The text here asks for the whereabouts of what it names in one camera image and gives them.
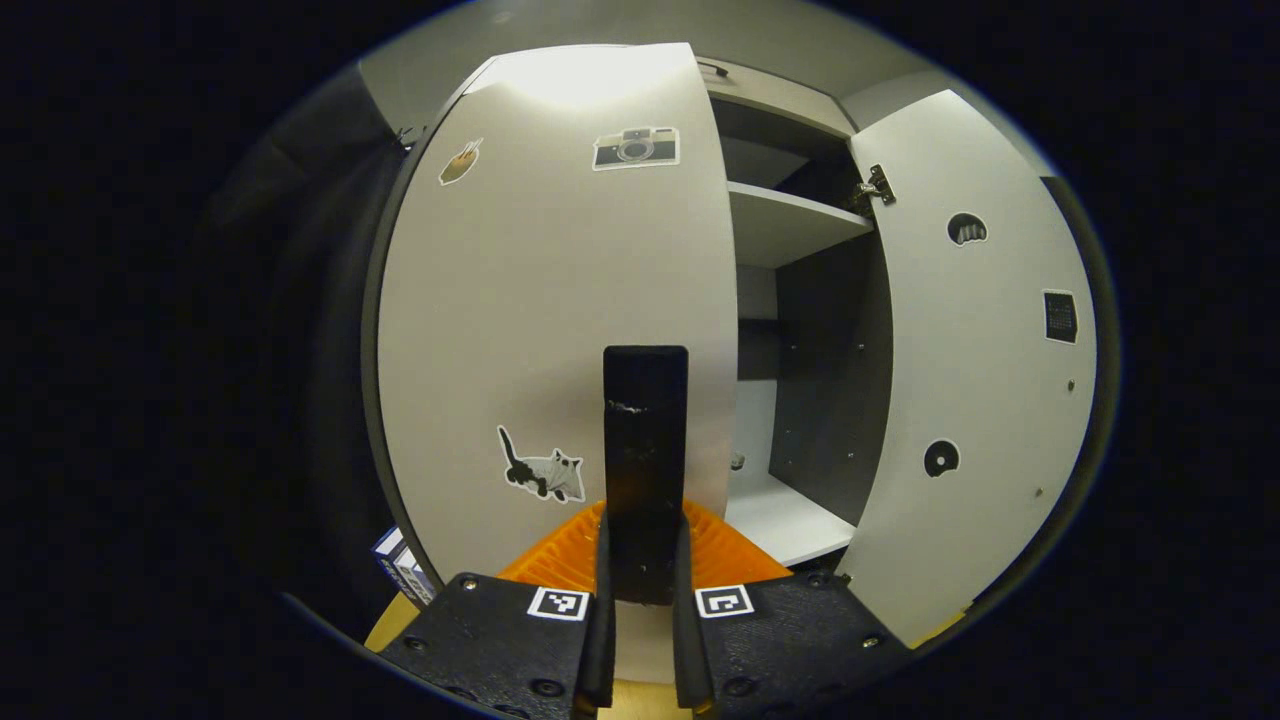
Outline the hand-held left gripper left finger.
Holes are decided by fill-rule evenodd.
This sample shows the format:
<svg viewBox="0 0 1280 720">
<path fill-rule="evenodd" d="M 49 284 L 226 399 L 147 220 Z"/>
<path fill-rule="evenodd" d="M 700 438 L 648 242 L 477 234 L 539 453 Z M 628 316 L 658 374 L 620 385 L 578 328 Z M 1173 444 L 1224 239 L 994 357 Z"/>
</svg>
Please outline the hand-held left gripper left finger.
<svg viewBox="0 0 1280 720">
<path fill-rule="evenodd" d="M 594 503 L 503 573 L 457 574 L 378 652 L 486 714 L 594 719 L 614 698 L 609 553 Z"/>
</svg>

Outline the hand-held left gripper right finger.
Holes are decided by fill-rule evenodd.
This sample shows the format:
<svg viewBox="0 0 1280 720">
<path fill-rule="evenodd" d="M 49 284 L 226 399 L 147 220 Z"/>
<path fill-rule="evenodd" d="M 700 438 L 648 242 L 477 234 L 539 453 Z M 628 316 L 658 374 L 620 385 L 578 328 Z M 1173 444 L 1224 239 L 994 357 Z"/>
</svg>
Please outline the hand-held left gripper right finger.
<svg viewBox="0 0 1280 720">
<path fill-rule="evenodd" d="M 675 692 L 695 719 L 803 719 L 913 660 L 829 571 L 790 571 L 721 518 L 682 506 Z"/>
</svg>

